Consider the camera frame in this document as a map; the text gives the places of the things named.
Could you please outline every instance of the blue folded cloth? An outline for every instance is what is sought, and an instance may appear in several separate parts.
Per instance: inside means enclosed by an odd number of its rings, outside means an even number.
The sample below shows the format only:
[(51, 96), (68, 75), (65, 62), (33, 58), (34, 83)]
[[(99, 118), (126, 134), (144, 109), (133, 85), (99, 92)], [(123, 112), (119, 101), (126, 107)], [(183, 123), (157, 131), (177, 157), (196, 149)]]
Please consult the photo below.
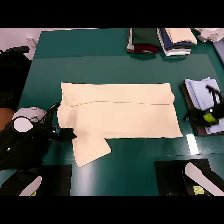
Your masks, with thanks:
[(213, 43), (220, 59), (222, 60), (222, 63), (224, 65), (224, 39), (216, 42), (216, 43)]
[(160, 31), (161, 31), (161, 35), (162, 35), (163, 42), (164, 42), (164, 48), (166, 50), (177, 49), (177, 48), (189, 49), (193, 45), (191, 42), (185, 42), (185, 41), (178, 42), (178, 43), (174, 44), (170, 40), (165, 28), (160, 28)]

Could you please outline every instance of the black bag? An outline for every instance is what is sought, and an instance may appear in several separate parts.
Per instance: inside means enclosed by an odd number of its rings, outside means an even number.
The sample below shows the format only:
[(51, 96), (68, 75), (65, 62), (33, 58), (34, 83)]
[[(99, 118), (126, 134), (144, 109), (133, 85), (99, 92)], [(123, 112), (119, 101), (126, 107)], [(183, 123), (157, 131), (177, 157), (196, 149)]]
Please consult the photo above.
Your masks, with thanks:
[[(42, 157), (47, 152), (50, 139), (67, 141), (75, 138), (72, 128), (52, 126), (54, 112), (59, 103), (50, 107), (39, 122), (32, 122), (25, 117), (17, 117), (10, 121), (0, 132), (0, 170), (28, 169), (40, 166)], [(17, 119), (27, 119), (32, 128), (26, 132), (15, 129)]]
[(31, 65), (28, 52), (27, 46), (0, 50), (0, 108), (17, 110)]

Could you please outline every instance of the green tabletop surface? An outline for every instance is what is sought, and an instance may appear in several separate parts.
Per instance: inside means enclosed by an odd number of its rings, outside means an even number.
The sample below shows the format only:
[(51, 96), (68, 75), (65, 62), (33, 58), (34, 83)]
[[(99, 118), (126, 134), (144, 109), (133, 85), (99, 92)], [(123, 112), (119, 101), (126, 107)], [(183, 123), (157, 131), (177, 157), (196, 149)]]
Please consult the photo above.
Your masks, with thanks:
[[(162, 49), (154, 55), (137, 55), (127, 53), (127, 38), (127, 28), (42, 32), (19, 108), (47, 109), (60, 102), (61, 82), (170, 83), (183, 138), (107, 140), (112, 153), (81, 168), (71, 142), (52, 141), (43, 163), (73, 165), (71, 195), (158, 195), (156, 160), (208, 158), (224, 178), (223, 136), (195, 136), (200, 154), (191, 155), (186, 135), (193, 131), (183, 121), (187, 107), (179, 88), (186, 78), (210, 77), (223, 89), (224, 67), (213, 45), (198, 41), (188, 56), (166, 57)], [(2, 171), (0, 184), (7, 175)]]

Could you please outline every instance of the brown tray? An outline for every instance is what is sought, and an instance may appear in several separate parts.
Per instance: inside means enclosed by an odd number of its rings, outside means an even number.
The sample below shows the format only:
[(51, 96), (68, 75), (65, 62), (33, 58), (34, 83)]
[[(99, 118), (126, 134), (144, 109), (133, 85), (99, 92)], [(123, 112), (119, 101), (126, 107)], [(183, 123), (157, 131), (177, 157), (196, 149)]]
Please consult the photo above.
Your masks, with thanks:
[[(193, 103), (191, 101), (191, 98), (188, 94), (187, 87), (186, 87), (184, 81), (180, 85), (180, 88), (181, 88), (181, 90), (183, 92), (183, 95), (184, 95), (184, 98), (186, 100), (188, 110), (191, 110), (192, 108), (194, 108), (194, 105), (193, 105)], [(195, 135), (198, 135), (198, 136), (213, 136), (213, 135), (223, 135), (224, 134), (223, 131), (222, 132), (217, 132), (217, 133), (214, 133), (214, 134), (207, 134), (204, 127), (198, 126), (193, 121), (191, 121), (191, 125), (192, 125), (192, 128), (193, 128), (194, 132), (195, 132)]]

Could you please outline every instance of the beige cloth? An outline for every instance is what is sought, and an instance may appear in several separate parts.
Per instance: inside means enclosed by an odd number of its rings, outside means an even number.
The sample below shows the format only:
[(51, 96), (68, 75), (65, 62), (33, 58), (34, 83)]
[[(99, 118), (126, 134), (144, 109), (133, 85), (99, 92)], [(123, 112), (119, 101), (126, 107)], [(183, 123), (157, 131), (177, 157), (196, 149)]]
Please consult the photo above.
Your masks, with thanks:
[(58, 121), (62, 128), (74, 128), (80, 167), (111, 152), (105, 138), (182, 137), (173, 102), (169, 83), (62, 83)]
[(170, 40), (175, 44), (181, 41), (197, 44), (197, 39), (190, 28), (165, 28)]

